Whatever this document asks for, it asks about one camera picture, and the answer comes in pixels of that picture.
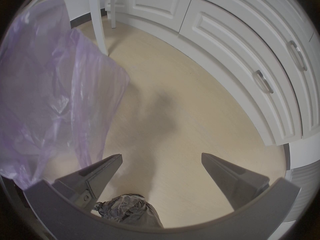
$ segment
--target silver drawer handle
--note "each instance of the silver drawer handle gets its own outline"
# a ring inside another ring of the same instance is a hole
[[[304,61],[304,58],[303,58],[303,56],[302,56],[302,53],[301,53],[299,47],[296,45],[296,43],[294,42],[294,40],[291,40],[291,41],[290,41],[290,45],[292,45],[292,46],[294,47],[294,49],[296,49],[297,53],[299,54],[299,57],[300,57],[300,59],[301,59],[301,61],[302,61],[302,64],[303,64],[302,69],[303,69],[304,71],[307,71],[306,62]]]
[[[264,75],[261,73],[260,70],[257,70],[257,74],[259,75],[259,77],[261,77],[262,81],[264,82],[264,84],[268,88],[269,92],[271,94],[273,94],[273,89],[271,88],[270,84],[268,83],[268,81],[266,80],[266,78],[264,77]]]

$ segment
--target gray corrugated panel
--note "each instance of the gray corrugated panel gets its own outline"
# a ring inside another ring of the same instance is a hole
[[[292,170],[291,182],[301,187],[292,209],[283,222],[294,221],[307,208],[320,186],[320,160]]]

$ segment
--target beige floor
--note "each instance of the beige floor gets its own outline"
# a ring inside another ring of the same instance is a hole
[[[234,98],[202,67],[162,40],[103,19],[109,55],[131,81],[106,138],[104,157],[123,164],[100,201],[146,197],[164,227],[206,222],[232,208],[201,165],[207,152],[264,174],[285,174],[282,146],[264,146]],[[95,42],[91,22],[79,29]]]

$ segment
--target plastic bag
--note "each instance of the plastic bag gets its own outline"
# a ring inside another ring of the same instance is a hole
[[[63,0],[23,12],[0,48],[0,174],[26,189],[58,156],[76,157],[81,168],[101,160],[128,82],[71,29]]]
[[[93,208],[102,218],[144,228],[163,228],[154,207],[139,194],[123,194]]]

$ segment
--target white table leg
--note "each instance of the white table leg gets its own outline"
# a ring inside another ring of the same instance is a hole
[[[116,0],[110,0],[111,28],[116,27]]]
[[[94,34],[97,39],[98,47],[103,54],[107,56],[108,51],[104,42],[104,32],[102,27],[101,12],[100,12],[100,0],[89,0],[91,19],[93,24]]]

